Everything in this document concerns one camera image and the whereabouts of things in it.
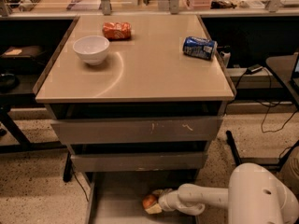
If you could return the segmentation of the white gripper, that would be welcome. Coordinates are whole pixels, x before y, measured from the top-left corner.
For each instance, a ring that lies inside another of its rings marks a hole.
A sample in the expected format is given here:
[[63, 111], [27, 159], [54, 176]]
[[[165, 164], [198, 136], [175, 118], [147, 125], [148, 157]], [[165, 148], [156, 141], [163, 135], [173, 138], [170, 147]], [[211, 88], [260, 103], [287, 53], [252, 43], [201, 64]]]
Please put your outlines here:
[[158, 203], [145, 208], [149, 215], [160, 214], [163, 211], [171, 212], [177, 208], [178, 192], [172, 189], [156, 189], [152, 193], [155, 197], [159, 198]]

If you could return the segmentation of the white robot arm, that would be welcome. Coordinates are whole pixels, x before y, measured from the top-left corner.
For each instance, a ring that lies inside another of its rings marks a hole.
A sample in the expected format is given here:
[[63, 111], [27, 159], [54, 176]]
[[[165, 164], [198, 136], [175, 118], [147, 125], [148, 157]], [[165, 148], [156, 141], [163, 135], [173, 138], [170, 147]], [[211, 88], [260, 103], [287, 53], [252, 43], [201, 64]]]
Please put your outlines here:
[[226, 189], [183, 184], [176, 190], [153, 191], [142, 205], [150, 215], [178, 210], [190, 216], [198, 216], [213, 205], [228, 211], [228, 224], [294, 224], [299, 217], [292, 191], [254, 163], [237, 166]]

